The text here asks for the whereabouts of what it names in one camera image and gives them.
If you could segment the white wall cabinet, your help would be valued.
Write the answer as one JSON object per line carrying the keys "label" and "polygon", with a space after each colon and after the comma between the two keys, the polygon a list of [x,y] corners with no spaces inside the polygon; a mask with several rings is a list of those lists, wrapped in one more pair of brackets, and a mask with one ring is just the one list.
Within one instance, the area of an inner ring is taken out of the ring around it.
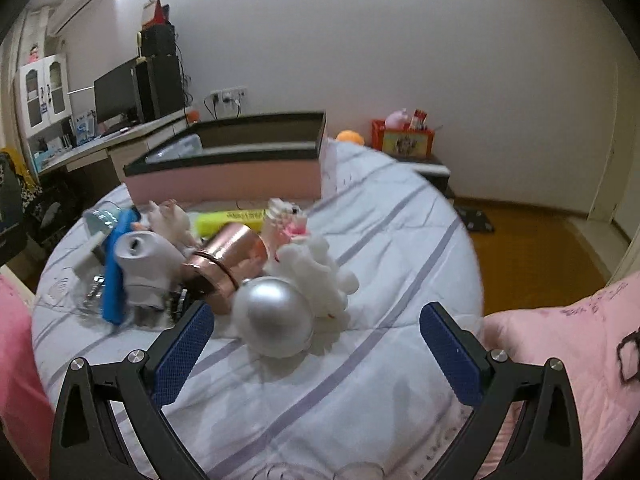
{"label": "white wall cabinet", "polygon": [[26,139],[72,116],[64,54],[23,65],[16,76],[16,90]]}

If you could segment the silver ball white plush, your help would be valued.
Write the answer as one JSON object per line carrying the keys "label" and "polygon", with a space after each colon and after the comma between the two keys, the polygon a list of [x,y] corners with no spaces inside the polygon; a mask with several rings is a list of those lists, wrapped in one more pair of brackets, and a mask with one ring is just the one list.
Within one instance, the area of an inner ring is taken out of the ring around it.
{"label": "silver ball white plush", "polygon": [[266,274],[236,292],[231,324],[250,350],[285,359],[307,350],[319,318],[338,318],[359,288],[320,235],[296,237],[277,249]]}

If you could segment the wall power strip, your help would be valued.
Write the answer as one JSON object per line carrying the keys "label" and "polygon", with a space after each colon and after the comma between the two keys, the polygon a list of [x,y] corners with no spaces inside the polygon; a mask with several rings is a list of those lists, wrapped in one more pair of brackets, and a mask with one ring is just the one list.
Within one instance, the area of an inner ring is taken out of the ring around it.
{"label": "wall power strip", "polygon": [[222,90],[214,90],[209,93],[209,101],[213,104],[242,104],[247,95],[246,87],[232,87]]}

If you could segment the yellow tube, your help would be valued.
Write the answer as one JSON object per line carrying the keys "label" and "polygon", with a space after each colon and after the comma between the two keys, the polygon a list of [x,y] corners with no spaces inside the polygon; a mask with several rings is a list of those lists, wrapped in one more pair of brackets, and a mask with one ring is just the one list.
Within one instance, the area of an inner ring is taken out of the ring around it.
{"label": "yellow tube", "polygon": [[195,217],[194,229],[198,237],[210,237],[227,223],[242,223],[250,229],[260,232],[264,223],[265,209],[235,209],[215,212],[202,212]]}

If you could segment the pink white block figure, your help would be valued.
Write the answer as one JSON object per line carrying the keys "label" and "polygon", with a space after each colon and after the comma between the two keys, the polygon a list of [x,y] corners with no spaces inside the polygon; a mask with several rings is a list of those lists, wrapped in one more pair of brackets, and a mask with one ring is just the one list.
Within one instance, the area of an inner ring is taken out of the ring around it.
{"label": "pink white block figure", "polygon": [[277,251],[282,246],[301,243],[308,236],[305,211],[294,203],[270,198],[260,231],[269,259],[277,261]]}

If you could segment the pig plush doll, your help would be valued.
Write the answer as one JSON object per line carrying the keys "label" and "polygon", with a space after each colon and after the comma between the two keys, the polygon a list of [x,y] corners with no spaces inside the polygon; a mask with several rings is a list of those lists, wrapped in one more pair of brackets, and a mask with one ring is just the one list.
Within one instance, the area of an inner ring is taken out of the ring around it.
{"label": "pig plush doll", "polygon": [[179,250],[200,246],[191,232],[189,216],[174,200],[165,200],[160,204],[150,200],[146,218],[152,232],[162,236]]}

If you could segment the orange octopus plush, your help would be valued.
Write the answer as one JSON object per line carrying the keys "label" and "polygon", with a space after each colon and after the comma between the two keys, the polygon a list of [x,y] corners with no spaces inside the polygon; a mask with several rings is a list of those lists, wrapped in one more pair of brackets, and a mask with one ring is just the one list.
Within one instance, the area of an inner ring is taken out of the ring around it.
{"label": "orange octopus plush", "polygon": [[342,130],[337,133],[335,140],[340,142],[346,142],[351,144],[357,144],[363,146],[366,144],[366,141],[363,139],[363,136],[354,130]]}

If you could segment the teal mouse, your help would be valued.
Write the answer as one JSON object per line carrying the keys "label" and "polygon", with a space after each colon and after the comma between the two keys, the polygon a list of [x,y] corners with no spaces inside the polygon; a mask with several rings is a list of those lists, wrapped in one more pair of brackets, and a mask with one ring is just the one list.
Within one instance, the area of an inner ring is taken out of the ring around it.
{"label": "teal mouse", "polygon": [[117,204],[110,200],[104,200],[104,202],[85,210],[82,213],[82,218],[90,236],[96,234],[107,236],[116,226],[119,214],[120,207]]}

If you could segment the black speaker box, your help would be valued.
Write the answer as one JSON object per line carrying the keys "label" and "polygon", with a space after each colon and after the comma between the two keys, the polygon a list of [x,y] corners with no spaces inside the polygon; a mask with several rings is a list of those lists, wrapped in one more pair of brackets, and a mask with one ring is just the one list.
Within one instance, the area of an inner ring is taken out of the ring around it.
{"label": "black speaker box", "polygon": [[151,56],[175,55],[176,36],[173,24],[156,24],[139,32],[139,55],[144,58]]}

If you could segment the black computer monitor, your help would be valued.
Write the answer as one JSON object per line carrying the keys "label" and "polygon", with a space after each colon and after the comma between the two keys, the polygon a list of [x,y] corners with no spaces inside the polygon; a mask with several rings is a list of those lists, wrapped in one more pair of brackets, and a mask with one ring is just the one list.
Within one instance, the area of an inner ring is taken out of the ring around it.
{"label": "black computer monitor", "polygon": [[134,75],[136,60],[116,66],[99,77],[93,85],[96,120],[99,124],[119,118],[120,122],[133,122],[137,118]]}

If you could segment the striped white bedsheet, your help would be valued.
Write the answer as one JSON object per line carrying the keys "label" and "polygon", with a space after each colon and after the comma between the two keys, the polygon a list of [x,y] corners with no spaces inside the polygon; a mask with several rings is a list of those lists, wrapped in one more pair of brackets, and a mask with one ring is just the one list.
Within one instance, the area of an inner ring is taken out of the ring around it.
{"label": "striped white bedsheet", "polygon": [[307,228],[358,290],[288,359],[250,350],[218,316],[164,409],[209,478],[414,479],[464,421],[419,316],[437,301],[462,326],[480,326],[468,232],[441,192],[392,158],[340,141],[324,154],[323,196],[306,205]]}

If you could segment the low black white bench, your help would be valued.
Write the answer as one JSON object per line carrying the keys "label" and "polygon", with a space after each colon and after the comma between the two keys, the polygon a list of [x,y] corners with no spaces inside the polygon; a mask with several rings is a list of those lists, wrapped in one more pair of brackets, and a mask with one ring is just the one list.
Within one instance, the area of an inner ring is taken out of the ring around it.
{"label": "low black white bench", "polygon": [[456,197],[449,184],[451,171],[435,155],[428,155],[425,158],[397,157],[396,160],[401,166],[412,170],[430,182],[448,200],[454,200]]}

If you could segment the pink black storage box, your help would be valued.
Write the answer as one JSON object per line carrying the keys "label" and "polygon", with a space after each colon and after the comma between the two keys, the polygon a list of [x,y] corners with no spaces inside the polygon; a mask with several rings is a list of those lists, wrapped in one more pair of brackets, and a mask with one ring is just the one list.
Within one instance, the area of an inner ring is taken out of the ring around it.
{"label": "pink black storage box", "polygon": [[326,114],[198,122],[124,168],[132,201],[318,200]]}

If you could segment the red toy crate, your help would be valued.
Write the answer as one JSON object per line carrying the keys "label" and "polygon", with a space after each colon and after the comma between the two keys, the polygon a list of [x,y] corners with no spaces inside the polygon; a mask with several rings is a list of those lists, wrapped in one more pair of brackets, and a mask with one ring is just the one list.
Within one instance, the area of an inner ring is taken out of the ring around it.
{"label": "red toy crate", "polygon": [[435,131],[396,130],[387,128],[384,120],[371,122],[371,146],[375,150],[400,158],[427,158],[432,154]]}

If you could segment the white air conditioner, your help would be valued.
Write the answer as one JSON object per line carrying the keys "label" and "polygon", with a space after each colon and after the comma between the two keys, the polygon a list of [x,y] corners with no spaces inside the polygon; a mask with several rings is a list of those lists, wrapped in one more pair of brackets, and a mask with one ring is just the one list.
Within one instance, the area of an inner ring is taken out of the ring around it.
{"label": "white air conditioner", "polygon": [[91,3],[100,0],[63,0],[49,16],[47,35],[58,37],[66,29],[67,25]]}

